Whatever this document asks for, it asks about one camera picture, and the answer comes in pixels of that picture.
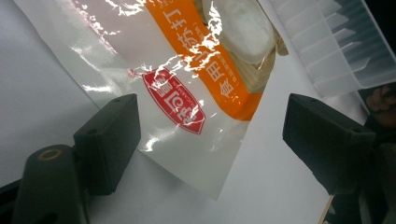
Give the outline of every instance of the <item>red logo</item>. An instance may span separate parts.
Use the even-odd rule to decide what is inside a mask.
[[[176,76],[163,69],[146,73],[143,79],[151,97],[169,119],[186,131],[201,133],[204,111]]]

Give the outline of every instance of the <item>plastic tray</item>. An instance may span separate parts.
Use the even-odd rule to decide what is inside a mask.
[[[396,59],[361,0],[271,0],[318,93],[396,81]]]

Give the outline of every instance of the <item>white table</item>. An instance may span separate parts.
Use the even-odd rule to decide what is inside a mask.
[[[89,199],[92,224],[318,223],[329,195],[282,140],[291,92],[318,97],[293,53],[276,61],[217,201],[136,151],[116,193]],[[324,101],[364,121],[354,94]],[[0,1],[0,187],[21,178],[34,151],[72,146],[72,134],[96,111],[14,2]]]

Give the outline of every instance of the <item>food package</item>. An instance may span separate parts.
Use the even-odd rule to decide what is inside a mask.
[[[141,152],[219,197],[285,54],[255,0],[15,2],[99,107],[137,93]]]

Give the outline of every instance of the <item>orange label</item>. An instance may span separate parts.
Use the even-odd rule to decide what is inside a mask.
[[[216,10],[208,22],[210,32],[191,0],[150,0],[146,7],[187,64],[185,69],[199,76],[218,106],[234,119],[251,120],[262,94],[248,92],[227,51],[212,34],[221,32]]]

